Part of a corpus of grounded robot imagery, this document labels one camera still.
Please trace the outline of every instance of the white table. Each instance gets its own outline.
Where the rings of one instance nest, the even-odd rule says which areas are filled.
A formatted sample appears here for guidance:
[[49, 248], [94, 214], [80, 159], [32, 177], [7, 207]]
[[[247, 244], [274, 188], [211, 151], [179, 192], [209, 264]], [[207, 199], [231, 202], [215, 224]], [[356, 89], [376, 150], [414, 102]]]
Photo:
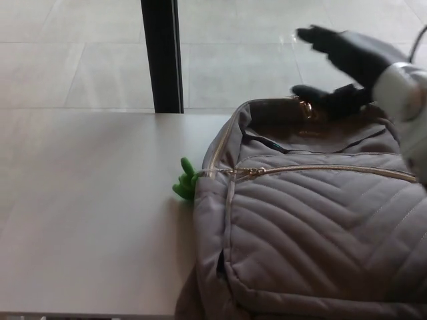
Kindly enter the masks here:
[[195, 259], [171, 186], [228, 118], [0, 111], [0, 314], [171, 317]]

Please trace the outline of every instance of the gray quilted backpack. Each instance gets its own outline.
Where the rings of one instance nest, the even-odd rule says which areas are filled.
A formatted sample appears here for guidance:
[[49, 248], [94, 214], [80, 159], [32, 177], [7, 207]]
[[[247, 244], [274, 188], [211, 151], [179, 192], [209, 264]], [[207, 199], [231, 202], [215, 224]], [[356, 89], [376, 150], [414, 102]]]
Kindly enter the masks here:
[[427, 319], [426, 194], [380, 109], [249, 101], [203, 169], [177, 320]]

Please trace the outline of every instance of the green toy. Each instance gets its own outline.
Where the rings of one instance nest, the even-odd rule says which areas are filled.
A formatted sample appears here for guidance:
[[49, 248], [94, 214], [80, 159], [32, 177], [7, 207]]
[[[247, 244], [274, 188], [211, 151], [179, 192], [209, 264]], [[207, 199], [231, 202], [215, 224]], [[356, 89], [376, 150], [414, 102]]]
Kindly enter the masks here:
[[199, 175], [187, 158], [181, 158], [181, 166], [184, 173], [178, 178], [179, 183], [173, 185], [172, 190], [185, 200], [194, 200], [195, 183]]

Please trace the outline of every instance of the zipper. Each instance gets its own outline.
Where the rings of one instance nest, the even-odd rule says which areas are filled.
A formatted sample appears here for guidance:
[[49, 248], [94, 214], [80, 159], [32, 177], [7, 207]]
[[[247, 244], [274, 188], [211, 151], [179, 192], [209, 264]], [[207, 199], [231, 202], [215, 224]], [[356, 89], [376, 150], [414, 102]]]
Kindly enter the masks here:
[[[288, 99], [294, 99], [294, 100], [299, 100], [299, 98], [297, 96], [292, 96], [292, 97], [288, 97]], [[218, 143], [218, 146], [216, 147], [215, 151], [213, 152], [212, 158], [209, 162], [209, 165], [207, 166], [207, 176], [211, 179], [215, 178], [215, 175], [218, 171], [223, 171], [221, 169], [216, 169], [216, 163], [218, 162], [218, 158], [220, 157], [221, 153], [222, 153], [222, 149], [224, 148], [224, 144], [225, 142], [228, 140], [228, 137], [230, 136], [230, 132], [232, 131], [232, 127], [233, 124], [236, 122], [236, 119], [238, 117], [238, 114], [240, 112], [240, 109], [243, 108], [246, 105], [246, 103], [244, 103], [243, 105], [241, 105], [240, 107], [238, 107], [230, 121], [229, 124], [227, 126], [226, 132], [222, 135], [220, 142]], [[317, 117], [317, 114], [314, 112], [312, 105], [310, 105], [307, 102], [303, 102], [300, 101], [300, 108], [304, 114], [304, 117], [306, 118], [306, 120], [313, 120]]]
[[353, 171], [359, 173], [371, 173], [374, 175], [381, 175], [383, 177], [405, 180], [407, 182], [416, 183], [416, 177], [400, 171], [380, 169], [373, 167], [362, 167], [358, 165], [286, 165], [283, 167], [266, 168], [235, 168], [220, 170], [221, 172], [231, 173], [234, 175], [241, 175], [242, 177], [256, 178], [262, 175], [270, 175], [274, 173], [287, 172], [287, 171], [305, 171], [305, 170], [340, 170], [340, 171]]

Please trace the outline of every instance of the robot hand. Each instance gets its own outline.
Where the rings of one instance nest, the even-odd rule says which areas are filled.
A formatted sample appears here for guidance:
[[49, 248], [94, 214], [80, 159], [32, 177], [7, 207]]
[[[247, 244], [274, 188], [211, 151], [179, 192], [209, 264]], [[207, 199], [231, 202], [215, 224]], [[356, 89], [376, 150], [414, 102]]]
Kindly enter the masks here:
[[303, 100], [323, 107], [331, 119], [359, 112], [361, 106], [372, 102], [372, 90], [381, 74], [389, 66], [407, 61], [407, 57], [392, 45], [351, 31], [337, 33], [311, 26], [298, 29], [297, 34], [311, 43], [313, 50], [325, 53], [337, 69], [363, 86], [363, 89], [357, 89], [347, 85], [332, 94], [305, 85], [292, 88]]
[[327, 93], [298, 85], [292, 91], [325, 109], [332, 119], [357, 113], [361, 106], [377, 101], [400, 129], [403, 158], [427, 185], [427, 72], [410, 64], [392, 45], [366, 35], [316, 26], [297, 32], [363, 89], [348, 85]]

